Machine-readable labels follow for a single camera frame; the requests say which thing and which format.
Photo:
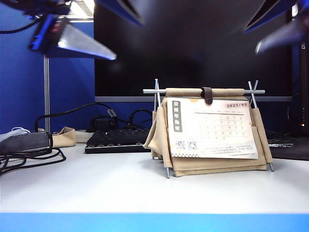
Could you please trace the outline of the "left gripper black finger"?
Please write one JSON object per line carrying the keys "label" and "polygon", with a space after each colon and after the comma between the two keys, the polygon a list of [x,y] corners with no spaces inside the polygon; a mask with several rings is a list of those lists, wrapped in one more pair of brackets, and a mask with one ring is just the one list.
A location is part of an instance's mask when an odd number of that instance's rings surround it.
{"label": "left gripper black finger", "polygon": [[145,24],[142,16],[129,0],[96,0],[95,2],[131,23],[139,26]]}

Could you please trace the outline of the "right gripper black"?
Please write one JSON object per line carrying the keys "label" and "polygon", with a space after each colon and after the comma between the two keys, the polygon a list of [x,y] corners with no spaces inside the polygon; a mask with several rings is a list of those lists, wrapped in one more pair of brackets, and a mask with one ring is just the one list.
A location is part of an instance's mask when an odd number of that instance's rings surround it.
{"label": "right gripper black", "polygon": [[244,32],[250,32],[264,25],[290,10],[296,3],[301,10],[297,17],[298,21],[292,21],[259,41],[255,48],[256,54],[304,40],[306,30],[309,30],[309,0],[265,0],[245,26]]}

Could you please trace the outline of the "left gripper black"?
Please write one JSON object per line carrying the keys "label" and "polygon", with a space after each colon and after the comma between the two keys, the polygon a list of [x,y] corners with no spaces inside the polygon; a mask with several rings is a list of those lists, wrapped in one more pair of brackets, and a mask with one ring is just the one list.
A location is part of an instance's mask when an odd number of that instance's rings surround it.
{"label": "left gripper black", "polygon": [[74,27],[66,17],[53,14],[42,17],[28,48],[49,58],[116,59],[112,50]]}

